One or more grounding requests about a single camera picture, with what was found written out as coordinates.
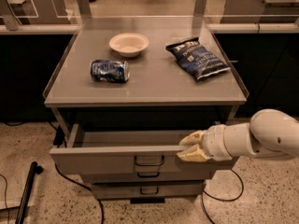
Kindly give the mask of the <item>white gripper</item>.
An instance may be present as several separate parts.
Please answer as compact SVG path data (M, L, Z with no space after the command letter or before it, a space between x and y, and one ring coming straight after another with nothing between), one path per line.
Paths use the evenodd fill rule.
M210 158L214 161L230 161L232 156L224 144L225 128L225 125L214 125L205 131L189 134L179 144L192 147L179 152L177 156L183 161L206 162Z

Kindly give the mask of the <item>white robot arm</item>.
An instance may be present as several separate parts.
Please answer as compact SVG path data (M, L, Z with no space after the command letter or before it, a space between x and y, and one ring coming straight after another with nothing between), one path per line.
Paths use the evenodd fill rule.
M183 138L177 154L183 161L230 161L237 157L277 159L299 157L299 121L275 110L255 113L249 122L214 125Z

